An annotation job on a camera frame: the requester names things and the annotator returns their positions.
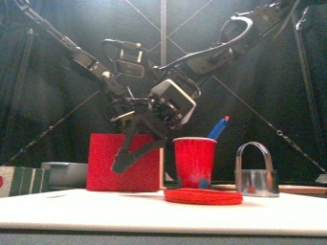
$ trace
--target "white table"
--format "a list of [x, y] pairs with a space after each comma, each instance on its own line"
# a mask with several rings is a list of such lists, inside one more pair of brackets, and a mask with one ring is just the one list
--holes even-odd
[[46, 244], [69, 239], [74, 244], [88, 244], [86, 239], [89, 244], [327, 243], [327, 199], [285, 193], [244, 196], [236, 206], [200, 206], [165, 202], [161, 191], [72, 189], [1, 198], [0, 209], [1, 245], [20, 239], [21, 244], [44, 239]]

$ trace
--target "black backdrop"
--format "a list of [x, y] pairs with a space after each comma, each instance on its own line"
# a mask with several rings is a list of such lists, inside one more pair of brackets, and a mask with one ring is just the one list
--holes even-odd
[[[104, 39], [140, 42], [150, 51], [152, 61], [160, 65], [206, 49], [217, 41], [228, 17], [269, 2], [34, 0], [30, 4], [60, 33], [112, 68], [101, 49]], [[0, 6], [1, 164], [98, 90], [98, 83], [72, 70], [69, 61], [53, 47], [26, 34], [26, 28], [5, 3], [1, 1]], [[174, 177], [170, 140], [180, 136], [206, 136], [216, 121], [228, 115], [229, 125], [217, 144], [213, 179], [233, 180], [236, 149], [242, 143], [257, 141], [269, 149], [282, 183], [313, 182], [320, 170], [290, 148], [266, 122], [327, 167], [325, 10], [325, 5], [312, 6], [301, 32], [294, 33], [289, 21], [276, 40], [258, 44], [206, 79], [189, 122], [182, 130], [168, 134], [164, 169], [170, 177]], [[165, 47], [161, 46], [164, 34]], [[303, 37], [304, 50], [296, 36]], [[30, 55], [26, 54], [28, 43], [32, 43]], [[309, 81], [301, 69], [303, 52], [308, 58], [304, 61]], [[136, 97], [146, 96], [153, 85], [148, 79], [122, 75], [118, 81], [130, 86]], [[113, 132], [104, 117], [105, 104], [105, 97], [98, 94], [12, 164], [40, 167], [46, 161], [86, 163], [90, 133]], [[264, 167], [257, 150], [245, 151], [244, 167]]]

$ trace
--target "red plastic cup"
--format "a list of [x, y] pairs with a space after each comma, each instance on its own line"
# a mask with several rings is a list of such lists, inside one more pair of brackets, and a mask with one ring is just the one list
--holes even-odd
[[173, 140], [180, 188], [209, 188], [216, 143], [214, 140], [200, 137]]

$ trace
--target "table surface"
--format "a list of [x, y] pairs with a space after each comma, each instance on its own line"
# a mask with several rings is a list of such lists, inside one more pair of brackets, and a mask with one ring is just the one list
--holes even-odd
[[169, 203], [164, 193], [70, 189], [0, 199], [0, 229], [327, 236], [327, 199], [281, 193], [234, 206]]

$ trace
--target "blue pen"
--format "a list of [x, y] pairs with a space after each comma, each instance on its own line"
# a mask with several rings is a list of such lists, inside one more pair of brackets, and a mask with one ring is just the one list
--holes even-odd
[[216, 124], [216, 126], [213, 127], [209, 135], [208, 135], [208, 138], [212, 139], [212, 140], [217, 140], [221, 133], [222, 133], [222, 130], [225, 129], [226, 127], [226, 124], [228, 124], [228, 120], [229, 120], [229, 117], [225, 116]]

